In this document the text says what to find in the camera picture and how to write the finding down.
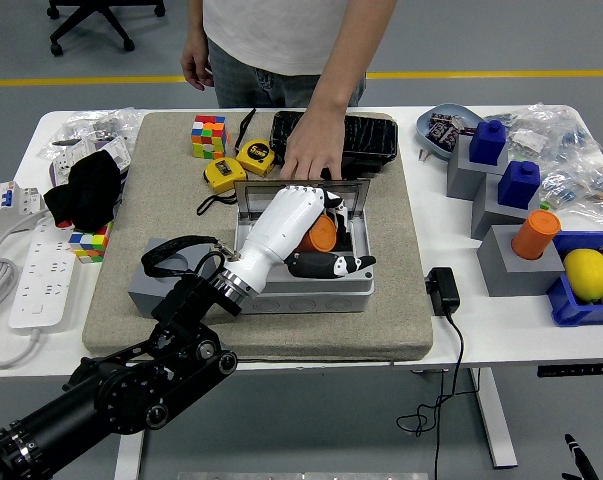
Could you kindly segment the person's left hand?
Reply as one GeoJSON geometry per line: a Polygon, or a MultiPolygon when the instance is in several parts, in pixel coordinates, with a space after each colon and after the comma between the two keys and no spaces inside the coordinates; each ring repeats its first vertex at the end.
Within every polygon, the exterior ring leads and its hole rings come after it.
{"type": "Polygon", "coordinates": [[[346,107],[311,105],[287,140],[283,180],[319,180],[327,169],[340,180],[345,137],[346,107]]]}

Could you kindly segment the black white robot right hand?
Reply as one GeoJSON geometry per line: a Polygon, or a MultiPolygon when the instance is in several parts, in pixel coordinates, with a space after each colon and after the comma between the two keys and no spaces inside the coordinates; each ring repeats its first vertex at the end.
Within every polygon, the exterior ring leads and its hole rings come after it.
{"type": "Polygon", "coordinates": [[[579,470],[579,475],[564,472],[561,474],[561,477],[565,480],[598,480],[598,474],[574,437],[571,434],[566,433],[564,439],[574,459],[575,465],[579,470]]]}

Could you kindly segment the person's right hand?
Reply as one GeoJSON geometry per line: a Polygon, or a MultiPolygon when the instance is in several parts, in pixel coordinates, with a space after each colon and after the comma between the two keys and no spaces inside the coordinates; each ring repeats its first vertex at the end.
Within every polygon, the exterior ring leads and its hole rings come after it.
{"type": "Polygon", "coordinates": [[[209,50],[205,41],[187,41],[180,63],[184,79],[190,86],[199,91],[214,86],[209,50]]]}

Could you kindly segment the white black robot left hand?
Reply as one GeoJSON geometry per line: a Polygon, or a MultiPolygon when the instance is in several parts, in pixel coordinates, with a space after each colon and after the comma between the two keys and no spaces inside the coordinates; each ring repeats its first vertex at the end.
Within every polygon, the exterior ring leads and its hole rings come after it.
{"type": "Polygon", "coordinates": [[[246,236],[238,257],[225,264],[223,278],[255,297],[265,289],[270,270],[279,265],[296,278],[312,280],[333,280],[374,265],[376,258],[370,255],[297,250],[327,208],[347,211],[341,197],[322,188],[281,188],[246,236]]]}

